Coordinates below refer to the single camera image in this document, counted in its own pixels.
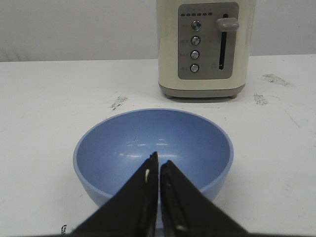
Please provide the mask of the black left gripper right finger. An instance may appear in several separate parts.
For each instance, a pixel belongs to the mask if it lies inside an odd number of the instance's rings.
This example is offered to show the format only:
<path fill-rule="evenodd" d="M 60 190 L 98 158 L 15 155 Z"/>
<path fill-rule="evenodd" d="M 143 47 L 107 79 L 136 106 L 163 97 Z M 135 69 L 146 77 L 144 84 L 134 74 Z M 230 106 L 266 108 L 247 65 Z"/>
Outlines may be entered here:
<path fill-rule="evenodd" d="M 249 232 L 207 199 L 172 162 L 160 168 L 166 237 L 247 237 Z"/>

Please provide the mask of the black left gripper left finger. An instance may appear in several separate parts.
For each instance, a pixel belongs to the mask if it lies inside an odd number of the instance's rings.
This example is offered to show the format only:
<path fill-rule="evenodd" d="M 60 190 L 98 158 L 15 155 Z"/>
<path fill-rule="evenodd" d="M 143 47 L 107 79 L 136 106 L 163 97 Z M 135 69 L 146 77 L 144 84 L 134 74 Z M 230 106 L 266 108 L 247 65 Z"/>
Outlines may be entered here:
<path fill-rule="evenodd" d="M 157 209 L 158 154 L 154 152 L 124 186 L 70 236 L 153 237 Z"/>

